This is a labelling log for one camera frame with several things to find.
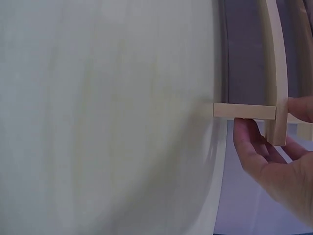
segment curved wooden rib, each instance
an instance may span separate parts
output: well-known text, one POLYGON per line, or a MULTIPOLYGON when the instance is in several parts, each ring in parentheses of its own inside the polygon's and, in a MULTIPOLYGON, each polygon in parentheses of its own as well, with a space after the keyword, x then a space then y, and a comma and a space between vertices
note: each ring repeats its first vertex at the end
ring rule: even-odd
POLYGON ((288 78, 283 31, 275 0, 258 0, 263 30, 267 77, 267 105, 276 106, 276 120, 266 121, 266 138, 276 146, 286 144, 288 78))
MULTIPOLYGON (((313 37, 309 17, 302 0, 288 0, 287 3, 295 34, 300 94, 313 95, 313 37)), ((313 124, 298 124, 297 134, 302 139, 313 141, 313 124)))

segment wooden stick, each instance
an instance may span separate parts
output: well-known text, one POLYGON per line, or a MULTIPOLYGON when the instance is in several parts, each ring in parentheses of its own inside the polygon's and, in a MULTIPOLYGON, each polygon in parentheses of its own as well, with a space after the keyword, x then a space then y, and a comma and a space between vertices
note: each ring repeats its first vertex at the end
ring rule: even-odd
MULTIPOLYGON (((275 120, 276 107, 263 105, 246 105, 246 104, 222 104, 214 103, 213 105, 202 105, 201 113, 210 117, 213 109, 213 116, 216 118, 225 118, 233 120, 234 118, 249 118, 256 120, 275 120)), ((301 121, 291 114, 288 114, 287 123, 290 124, 308 124, 301 121)))
POLYGON ((213 115, 221 118, 249 118, 262 120, 275 120, 276 107, 245 104, 221 104, 215 103, 213 115))
MULTIPOLYGON (((287 3, 295 35, 300 94, 313 95, 313 37, 309 17, 302 0, 288 0, 287 3)), ((313 141, 313 124, 299 124, 297 135, 313 141)))
POLYGON ((269 143, 284 146, 287 136, 288 77, 285 45, 275 0, 258 0, 263 30, 267 102, 276 106, 276 120, 266 121, 269 143))

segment curved edge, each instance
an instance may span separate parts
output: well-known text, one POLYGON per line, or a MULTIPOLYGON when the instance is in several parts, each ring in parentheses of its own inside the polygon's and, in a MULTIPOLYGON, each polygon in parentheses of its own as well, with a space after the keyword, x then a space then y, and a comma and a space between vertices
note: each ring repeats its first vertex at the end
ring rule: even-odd
POLYGON ((228 130, 227 120, 215 121, 219 122, 219 133, 217 136, 218 144, 215 155, 215 164, 212 175, 211 187, 200 212, 200 215, 193 227, 186 233, 187 235, 213 234, 215 229, 215 223, 220 204, 220 195, 222 191, 228 130))
POLYGON ((288 76, 284 36, 275 0, 258 0, 263 31, 267 102, 276 106, 276 120, 266 121, 266 138, 284 146, 287 136, 288 76))

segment wooden strip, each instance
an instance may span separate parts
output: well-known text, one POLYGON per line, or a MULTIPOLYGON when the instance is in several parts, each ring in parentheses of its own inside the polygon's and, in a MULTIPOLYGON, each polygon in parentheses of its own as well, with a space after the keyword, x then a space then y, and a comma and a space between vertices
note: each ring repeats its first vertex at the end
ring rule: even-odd
POLYGON ((262 120, 275 120, 276 107, 247 104, 221 104, 215 103, 213 115, 220 118, 250 118, 262 120))
POLYGON ((266 121, 269 143, 284 146, 287 136, 288 77, 284 36, 275 0, 258 0, 263 30, 267 104, 276 106, 276 120, 266 121))
MULTIPOLYGON (((313 37, 309 17, 302 0, 288 0, 287 3, 295 35, 300 94, 313 95, 313 37)), ((313 141, 313 124, 299 124, 297 135, 313 141)))
MULTIPOLYGON (((212 117, 211 116, 211 109, 212 109, 212 106, 210 106, 210 105, 206 105, 206 106, 202 106, 202 108, 204 108, 203 110, 202 110, 202 112, 200 112, 199 114, 201 114, 202 116, 206 116, 206 117, 212 117)), ((219 118, 225 118, 226 120, 233 120, 234 118, 236 118, 236 117, 234 117, 235 115, 234 115, 234 113, 232 114, 232 115, 223 115, 222 113, 216 113, 215 115, 214 115, 214 117, 219 117, 219 118)), ((297 119, 296 117, 294 117, 293 115, 291 115, 291 114, 288 114, 288 119, 287 119, 287 123, 288 124, 308 124, 307 122, 304 122, 304 121, 301 121, 301 120, 299 120, 299 119, 297 119)))

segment finger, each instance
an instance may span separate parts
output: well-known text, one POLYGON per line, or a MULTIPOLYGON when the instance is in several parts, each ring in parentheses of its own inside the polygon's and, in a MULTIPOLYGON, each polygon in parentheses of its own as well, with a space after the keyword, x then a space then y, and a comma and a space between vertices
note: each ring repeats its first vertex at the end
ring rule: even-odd
POLYGON ((288 111, 302 121, 313 122, 313 96, 289 98, 288 111))
POLYGON ((287 164, 286 160, 283 158, 282 155, 280 155, 280 153, 276 150, 276 148, 273 145, 266 141, 265 146, 266 149, 268 150, 268 158, 266 158, 268 162, 287 164))
POLYGON ((252 142, 260 139, 258 126, 253 122, 236 118, 234 120, 233 139, 243 169, 257 182, 260 182, 262 169, 268 162, 253 147, 252 142))
POLYGON ((289 136, 287 136, 287 139, 286 139, 286 146, 282 147, 282 149, 293 161, 298 160, 303 155, 309 153, 307 149, 299 145, 296 141, 294 141, 289 136))

